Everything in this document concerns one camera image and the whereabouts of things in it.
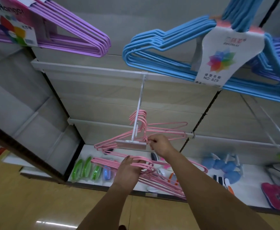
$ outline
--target tan floor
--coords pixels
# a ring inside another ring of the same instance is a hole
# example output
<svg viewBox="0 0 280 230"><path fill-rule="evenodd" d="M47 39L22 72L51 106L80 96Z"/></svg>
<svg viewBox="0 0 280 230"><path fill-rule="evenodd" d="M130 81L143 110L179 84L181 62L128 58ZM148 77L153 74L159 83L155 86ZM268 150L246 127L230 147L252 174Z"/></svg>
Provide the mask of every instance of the tan floor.
<svg viewBox="0 0 280 230"><path fill-rule="evenodd" d="M0 161L0 230L75 229L104 195L102 191L27 179L19 175L19 169ZM260 215L280 230L280 216ZM199 229L186 203L136 196L127 198L120 224L129 230Z"/></svg>

